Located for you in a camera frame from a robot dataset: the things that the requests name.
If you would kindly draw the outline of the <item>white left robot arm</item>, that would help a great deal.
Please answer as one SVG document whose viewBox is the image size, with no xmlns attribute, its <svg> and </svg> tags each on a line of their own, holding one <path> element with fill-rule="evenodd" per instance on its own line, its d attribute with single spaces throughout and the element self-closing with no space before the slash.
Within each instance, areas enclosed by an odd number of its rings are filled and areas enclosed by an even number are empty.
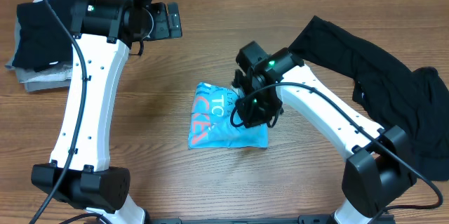
<svg viewBox="0 0 449 224">
<path fill-rule="evenodd" d="M 72 78 L 60 135 L 48 162 L 32 169 L 47 200 L 66 203 L 98 223 L 149 223 L 129 194 L 130 171 L 110 164 L 116 91 L 133 43 L 182 36 L 178 6 L 154 0 L 77 0 L 65 28 Z"/>
</svg>

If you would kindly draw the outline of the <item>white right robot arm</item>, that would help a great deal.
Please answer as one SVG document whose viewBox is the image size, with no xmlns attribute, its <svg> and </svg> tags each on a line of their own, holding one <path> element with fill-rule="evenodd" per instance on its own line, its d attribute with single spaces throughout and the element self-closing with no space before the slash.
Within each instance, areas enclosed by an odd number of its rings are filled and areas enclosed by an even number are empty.
<svg viewBox="0 0 449 224">
<path fill-rule="evenodd" d="M 343 205 L 327 223 L 393 223 L 387 206 L 417 182 L 407 169 L 411 146 L 398 126 L 386 129 L 353 110 L 324 86 L 300 56 L 287 48 L 267 54 L 256 42 L 236 57 L 233 88 L 240 98 L 235 127 L 273 127 L 289 105 L 302 114 L 335 147 L 345 162 Z"/>
</svg>

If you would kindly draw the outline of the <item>light blue printed t-shirt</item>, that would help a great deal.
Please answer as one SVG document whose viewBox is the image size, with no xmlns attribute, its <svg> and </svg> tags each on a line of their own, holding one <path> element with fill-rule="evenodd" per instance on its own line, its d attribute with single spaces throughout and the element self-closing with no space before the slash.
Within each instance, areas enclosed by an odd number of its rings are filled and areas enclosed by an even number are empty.
<svg viewBox="0 0 449 224">
<path fill-rule="evenodd" d="M 199 83 L 192 104 L 188 148 L 268 147 L 267 126 L 247 129 L 231 125 L 237 99 L 238 95 L 228 88 Z"/>
</svg>

